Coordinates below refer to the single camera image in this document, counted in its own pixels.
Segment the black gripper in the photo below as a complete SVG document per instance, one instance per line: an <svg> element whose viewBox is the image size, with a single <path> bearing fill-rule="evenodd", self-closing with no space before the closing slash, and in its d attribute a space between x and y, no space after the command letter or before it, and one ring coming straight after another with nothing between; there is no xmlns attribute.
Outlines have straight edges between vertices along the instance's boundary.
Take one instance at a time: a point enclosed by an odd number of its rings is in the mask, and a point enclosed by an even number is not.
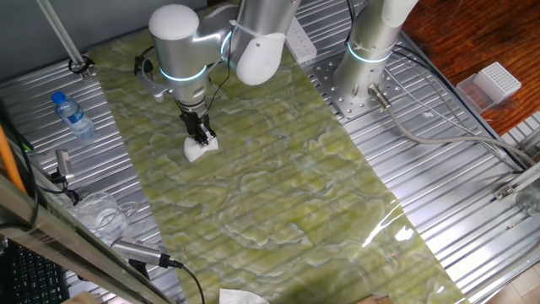
<svg viewBox="0 0 540 304"><path fill-rule="evenodd" d="M216 133L210 127L208 110L205 105L198 108L180 106L180 119L185 123L189 136L201 146L207 146L216 138Z"/></svg>

